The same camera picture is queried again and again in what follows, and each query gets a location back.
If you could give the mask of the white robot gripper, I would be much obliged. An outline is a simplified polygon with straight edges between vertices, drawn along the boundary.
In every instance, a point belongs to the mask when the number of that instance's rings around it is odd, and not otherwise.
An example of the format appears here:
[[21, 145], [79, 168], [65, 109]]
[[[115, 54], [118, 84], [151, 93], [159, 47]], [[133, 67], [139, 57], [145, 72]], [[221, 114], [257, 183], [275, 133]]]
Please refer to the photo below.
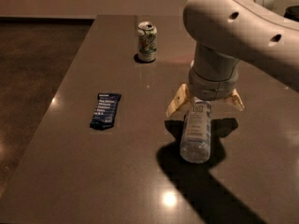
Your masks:
[[238, 79], [238, 73], [223, 81], [209, 81], [195, 73], [193, 68], [189, 72], [189, 87], [183, 83], [177, 90], [174, 98], [166, 109], [166, 117], [171, 118], [186, 104], [192, 102], [192, 95], [205, 101], [214, 101], [225, 98], [225, 102], [238, 111], [245, 109], [235, 84]]

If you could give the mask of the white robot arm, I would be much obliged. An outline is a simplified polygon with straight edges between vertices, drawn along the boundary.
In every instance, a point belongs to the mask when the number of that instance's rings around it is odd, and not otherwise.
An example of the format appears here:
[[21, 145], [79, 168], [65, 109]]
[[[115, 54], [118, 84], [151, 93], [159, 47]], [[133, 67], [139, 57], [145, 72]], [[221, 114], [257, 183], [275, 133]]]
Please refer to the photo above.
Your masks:
[[188, 0], [183, 23], [196, 41], [189, 82], [167, 108], [171, 117], [194, 98], [244, 108], [236, 64], [250, 63], [287, 87], [299, 86], [299, 23], [274, 13], [274, 0]]

